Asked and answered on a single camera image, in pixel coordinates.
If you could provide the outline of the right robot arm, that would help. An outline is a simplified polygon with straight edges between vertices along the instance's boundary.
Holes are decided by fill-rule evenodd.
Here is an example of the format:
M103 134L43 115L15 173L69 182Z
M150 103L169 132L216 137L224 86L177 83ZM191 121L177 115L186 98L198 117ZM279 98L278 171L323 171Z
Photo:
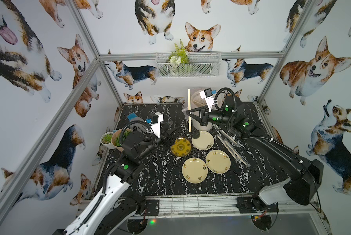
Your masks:
M247 203L247 209L263 211L268 205L286 201L303 206L311 203L322 182L323 164L319 160L310 161L267 135L248 118L246 103L230 88L206 89L200 96L206 105L186 110L187 116L202 126L215 124L230 138L247 142L288 175L282 182L259 189Z

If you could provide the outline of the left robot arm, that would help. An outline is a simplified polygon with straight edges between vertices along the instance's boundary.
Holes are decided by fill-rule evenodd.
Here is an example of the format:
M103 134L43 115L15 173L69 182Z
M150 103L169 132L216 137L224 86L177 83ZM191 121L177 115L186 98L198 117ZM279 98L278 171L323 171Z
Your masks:
M85 210L56 235L110 235L122 222L145 210L146 198L132 192L120 204L121 195L137 180L144 160L162 145L173 144L172 122L164 122L164 115L155 112L147 120L131 120L120 133L123 151L106 171L103 186Z

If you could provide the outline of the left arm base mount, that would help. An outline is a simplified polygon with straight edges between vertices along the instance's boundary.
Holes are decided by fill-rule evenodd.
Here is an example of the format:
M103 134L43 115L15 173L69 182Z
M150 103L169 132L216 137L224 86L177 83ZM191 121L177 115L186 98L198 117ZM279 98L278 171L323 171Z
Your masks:
M134 217L148 217L158 216L160 209L160 201L157 199L150 199L143 202L130 216Z

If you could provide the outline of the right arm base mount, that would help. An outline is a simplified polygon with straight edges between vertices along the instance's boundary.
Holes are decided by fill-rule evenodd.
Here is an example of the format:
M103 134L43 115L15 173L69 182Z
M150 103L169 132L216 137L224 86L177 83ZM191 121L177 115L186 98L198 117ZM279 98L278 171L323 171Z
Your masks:
M235 207L239 209L240 213L279 212L276 203L267 205L256 197L237 197L236 202Z

